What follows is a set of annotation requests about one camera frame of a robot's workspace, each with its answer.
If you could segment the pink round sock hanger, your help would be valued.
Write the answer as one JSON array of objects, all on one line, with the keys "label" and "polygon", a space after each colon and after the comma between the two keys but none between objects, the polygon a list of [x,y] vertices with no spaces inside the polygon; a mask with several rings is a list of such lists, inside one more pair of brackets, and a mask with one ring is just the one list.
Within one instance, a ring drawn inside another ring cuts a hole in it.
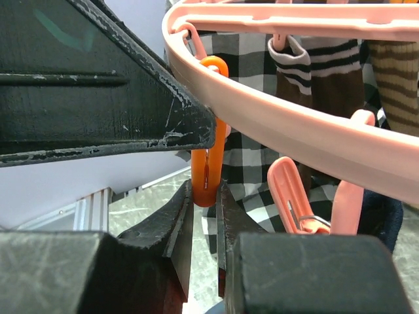
[{"label": "pink round sock hanger", "polygon": [[418,5],[179,1],[176,79],[240,133],[312,171],[418,202]]}]

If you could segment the navy patterned sock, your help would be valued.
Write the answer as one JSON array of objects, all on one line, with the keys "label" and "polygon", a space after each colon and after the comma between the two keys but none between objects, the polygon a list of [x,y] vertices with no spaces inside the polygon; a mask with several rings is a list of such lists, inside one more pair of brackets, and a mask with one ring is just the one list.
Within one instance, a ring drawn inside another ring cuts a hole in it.
[{"label": "navy patterned sock", "polygon": [[393,253],[402,222],[401,201],[364,190],[358,234],[377,237]]}]

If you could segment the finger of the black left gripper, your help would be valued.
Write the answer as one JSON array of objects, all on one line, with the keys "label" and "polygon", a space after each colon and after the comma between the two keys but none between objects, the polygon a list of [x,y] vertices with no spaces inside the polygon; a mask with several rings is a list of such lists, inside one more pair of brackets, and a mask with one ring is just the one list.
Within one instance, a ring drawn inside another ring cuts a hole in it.
[{"label": "finger of the black left gripper", "polygon": [[213,113],[103,1],[1,2],[1,165],[208,148]]}]

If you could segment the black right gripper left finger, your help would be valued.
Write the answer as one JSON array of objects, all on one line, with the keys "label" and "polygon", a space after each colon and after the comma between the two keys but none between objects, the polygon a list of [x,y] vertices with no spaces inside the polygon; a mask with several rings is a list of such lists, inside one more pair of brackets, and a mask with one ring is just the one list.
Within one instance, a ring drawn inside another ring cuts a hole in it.
[{"label": "black right gripper left finger", "polygon": [[188,299],[194,209],[185,181],[118,236],[2,232],[2,313],[180,313]]}]

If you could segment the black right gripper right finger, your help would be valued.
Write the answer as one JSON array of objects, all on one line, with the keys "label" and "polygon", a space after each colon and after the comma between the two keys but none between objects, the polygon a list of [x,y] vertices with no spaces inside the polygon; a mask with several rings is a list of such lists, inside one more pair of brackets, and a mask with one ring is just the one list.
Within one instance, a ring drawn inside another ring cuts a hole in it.
[{"label": "black right gripper right finger", "polygon": [[271,234],[217,192],[218,293],[227,313],[411,313],[392,255],[369,235]]}]

